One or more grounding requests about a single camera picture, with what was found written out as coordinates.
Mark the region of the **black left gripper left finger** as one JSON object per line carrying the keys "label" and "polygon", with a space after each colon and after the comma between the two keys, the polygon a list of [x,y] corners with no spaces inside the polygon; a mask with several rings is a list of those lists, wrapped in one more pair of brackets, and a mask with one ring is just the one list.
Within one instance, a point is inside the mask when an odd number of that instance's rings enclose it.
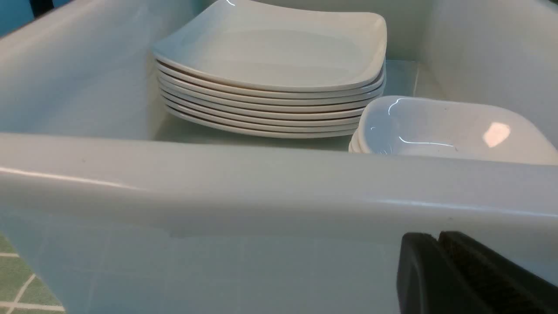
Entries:
{"label": "black left gripper left finger", "polygon": [[404,234],[397,269],[401,314],[492,314],[429,234]]}

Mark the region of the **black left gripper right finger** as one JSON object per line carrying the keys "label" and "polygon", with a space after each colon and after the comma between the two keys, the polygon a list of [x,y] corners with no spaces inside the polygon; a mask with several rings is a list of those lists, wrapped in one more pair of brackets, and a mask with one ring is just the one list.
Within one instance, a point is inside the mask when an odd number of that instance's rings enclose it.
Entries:
{"label": "black left gripper right finger", "polygon": [[438,242],[480,299],[496,314],[556,314],[557,286],[459,231]]}

